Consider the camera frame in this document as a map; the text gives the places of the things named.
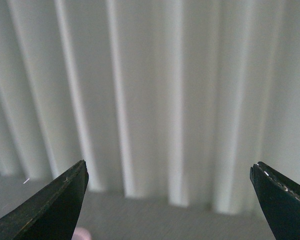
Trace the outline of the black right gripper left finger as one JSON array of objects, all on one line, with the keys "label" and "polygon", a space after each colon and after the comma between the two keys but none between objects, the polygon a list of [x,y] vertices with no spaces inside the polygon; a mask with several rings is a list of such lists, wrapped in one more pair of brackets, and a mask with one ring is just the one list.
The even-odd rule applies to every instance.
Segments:
[{"label": "black right gripper left finger", "polygon": [[80,160],[0,218],[0,240],[70,240],[88,181],[86,162]]}]

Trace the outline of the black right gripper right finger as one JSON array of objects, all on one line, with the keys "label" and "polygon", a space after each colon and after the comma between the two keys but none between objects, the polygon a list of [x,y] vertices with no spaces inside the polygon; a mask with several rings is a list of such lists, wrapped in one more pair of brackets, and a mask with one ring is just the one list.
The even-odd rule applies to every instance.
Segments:
[{"label": "black right gripper right finger", "polygon": [[275,239],[300,240],[300,185],[261,161],[249,176]]}]

